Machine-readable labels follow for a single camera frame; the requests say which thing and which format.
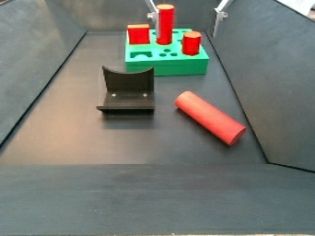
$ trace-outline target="gray wall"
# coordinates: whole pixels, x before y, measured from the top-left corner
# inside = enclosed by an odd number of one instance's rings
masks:
[[[314,40],[314,21],[274,0],[243,0],[212,44],[269,160],[315,171]]]
[[[56,0],[88,31],[126,30],[127,24],[148,22],[144,0]],[[206,31],[218,0],[154,0],[176,7],[176,26]]]
[[[0,6],[0,143],[39,96],[86,30],[55,1]]]

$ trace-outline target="red peg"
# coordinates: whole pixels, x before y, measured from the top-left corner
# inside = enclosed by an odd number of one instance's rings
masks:
[[[230,146],[232,146],[243,136],[246,127],[191,91],[182,93],[175,100],[175,105]]]
[[[130,44],[150,44],[150,24],[128,25]]]
[[[172,43],[172,29],[174,29],[174,14],[175,7],[170,4],[160,4],[156,6],[159,9],[159,31],[160,35],[156,43],[168,45]]]
[[[196,31],[188,31],[183,34],[182,52],[186,55],[198,55],[202,42],[202,34]]]

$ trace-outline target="black plastic part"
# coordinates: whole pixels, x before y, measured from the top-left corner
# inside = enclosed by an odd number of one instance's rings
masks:
[[[103,67],[107,87],[103,112],[152,112],[154,101],[154,67],[136,73],[126,73]]]

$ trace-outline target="black bracket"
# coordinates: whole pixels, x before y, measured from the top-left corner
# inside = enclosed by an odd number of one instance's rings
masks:
[[[103,66],[103,77],[107,93],[103,106],[96,107],[100,111],[154,111],[154,67],[126,73]]]

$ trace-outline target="green block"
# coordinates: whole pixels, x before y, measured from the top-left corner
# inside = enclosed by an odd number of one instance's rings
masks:
[[[139,72],[154,66],[155,76],[206,74],[210,57],[202,45],[198,55],[191,56],[182,53],[182,36],[186,31],[191,31],[191,29],[174,29],[172,43],[168,45],[155,42],[155,29],[150,30],[150,44],[131,45],[127,36],[127,71]]]

